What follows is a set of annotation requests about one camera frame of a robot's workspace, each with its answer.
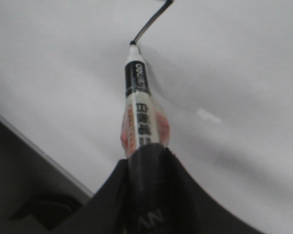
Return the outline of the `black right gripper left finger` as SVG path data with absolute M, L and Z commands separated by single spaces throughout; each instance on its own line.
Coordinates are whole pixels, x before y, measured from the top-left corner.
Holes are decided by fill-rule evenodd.
M 121 159 L 96 194 L 52 234 L 123 234 L 127 160 Z

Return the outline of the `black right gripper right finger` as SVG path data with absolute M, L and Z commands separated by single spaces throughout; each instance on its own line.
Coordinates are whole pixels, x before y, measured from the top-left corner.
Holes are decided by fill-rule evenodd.
M 253 234 L 199 186 L 178 158 L 149 144 L 128 159 L 128 233 Z

